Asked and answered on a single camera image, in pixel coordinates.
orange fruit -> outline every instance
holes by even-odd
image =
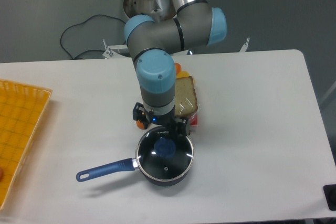
[[[182,78],[182,77],[189,77],[189,73],[187,71],[181,71],[176,75],[176,78]]]
[[[145,129],[145,126],[143,125],[143,123],[142,122],[140,122],[139,120],[137,120],[136,121],[137,123],[137,127],[139,128],[139,129],[142,129],[142,130],[144,130]]]
[[[174,64],[175,64],[175,69],[176,69],[176,75],[178,75],[182,71],[182,67],[180,64],[176,62]]]

black pot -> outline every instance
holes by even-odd
[[[172,186],[187,175],[193,162],[194,147],[188,136],[171,139],[169,131],[159,126],[142,136],[135,156],[84,170],[76,175],[76,179],[84,182],[111,173],[139,169],[151,183]]]

yellow plastic tray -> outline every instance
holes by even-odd
[[[0,79],[0,210],[24,161],[50,89]]]

